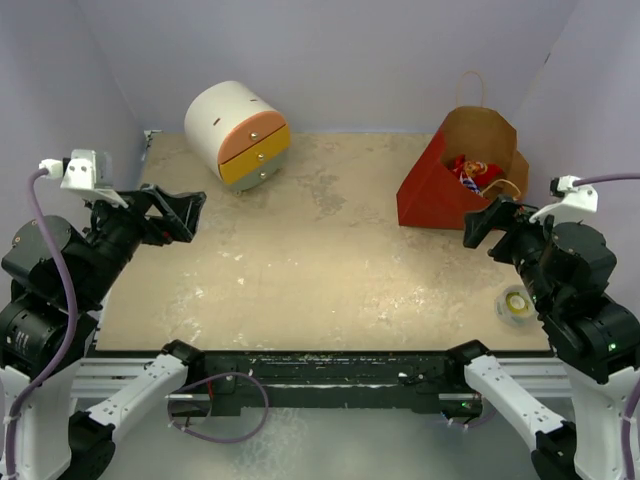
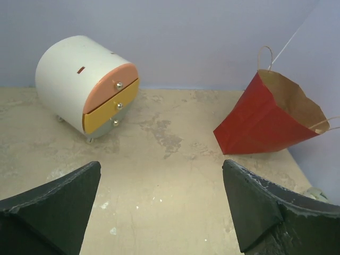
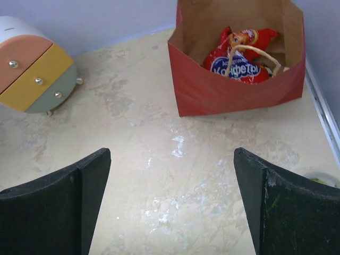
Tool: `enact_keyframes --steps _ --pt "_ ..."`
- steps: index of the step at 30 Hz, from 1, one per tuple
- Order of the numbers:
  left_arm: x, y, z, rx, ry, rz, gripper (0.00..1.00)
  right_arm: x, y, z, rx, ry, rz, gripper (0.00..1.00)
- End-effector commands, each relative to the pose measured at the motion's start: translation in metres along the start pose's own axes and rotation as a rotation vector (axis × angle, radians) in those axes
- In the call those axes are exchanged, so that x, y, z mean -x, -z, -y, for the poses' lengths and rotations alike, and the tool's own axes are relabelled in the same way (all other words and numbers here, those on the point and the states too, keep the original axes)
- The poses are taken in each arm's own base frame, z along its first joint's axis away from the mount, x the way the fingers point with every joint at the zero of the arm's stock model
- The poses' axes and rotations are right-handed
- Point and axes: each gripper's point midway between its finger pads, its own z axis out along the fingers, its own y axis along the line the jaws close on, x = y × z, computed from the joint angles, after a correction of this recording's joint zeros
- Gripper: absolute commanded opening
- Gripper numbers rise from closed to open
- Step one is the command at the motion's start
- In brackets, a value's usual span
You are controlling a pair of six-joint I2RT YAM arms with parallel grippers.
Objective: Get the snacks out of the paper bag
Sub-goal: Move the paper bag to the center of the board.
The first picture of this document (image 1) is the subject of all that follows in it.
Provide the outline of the red candy bag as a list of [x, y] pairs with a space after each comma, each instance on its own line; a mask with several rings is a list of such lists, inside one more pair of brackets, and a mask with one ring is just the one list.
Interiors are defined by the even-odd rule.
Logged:
[[459, 155], [454, 159], [450, 172], [468, 190], [483, 195], [495, 181], [504, 177], [504, 170], [493, 163], [467, 159]]

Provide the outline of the red brown paper bag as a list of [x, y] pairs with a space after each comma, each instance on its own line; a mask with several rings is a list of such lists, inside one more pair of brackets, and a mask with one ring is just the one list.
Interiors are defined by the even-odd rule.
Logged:
[[[504, 170], [483, 195], [464, 187], [450, 172], [454, 159], [493, 163]], [[485, 208], [498, 195], [522, 199], [528, 190], [529, 164], [518, 150], [517, 131], [499, 112], [456, 103], [441, 122], [396, 194], [398, 224], [405, 227], [461, 230], [468, 212]]]

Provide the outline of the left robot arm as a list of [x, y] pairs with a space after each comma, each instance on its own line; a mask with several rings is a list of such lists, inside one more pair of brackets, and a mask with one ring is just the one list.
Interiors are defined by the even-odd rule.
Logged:
[[206, 196], [145, 185], [121, 199], [91, 201], [83, 230], [57, 215], [26, 223], [2, 259], [12, 279], [1, 312], [5, 479], [97, 479], [148, 410], [205, 382], [203, 353], [175, 340], [110, 398], [85, 411], [72, 406], [98, 327], [94, 313], [139, 246], [192, 241]]

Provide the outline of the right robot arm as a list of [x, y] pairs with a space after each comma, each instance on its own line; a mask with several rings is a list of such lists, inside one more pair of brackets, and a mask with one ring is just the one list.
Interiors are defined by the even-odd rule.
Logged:
[[480, 393], [525, 441], [541, 479], [639, 476], [639, 321], [605, 292], [617, 264], [604, 236], [583, 222], [537, 219], [506, 195], [464, 217], [463, 244], [514, 266], [571, 387], [575, 419], [547, 410], [474, 340], [449, 350], [446, 383]]

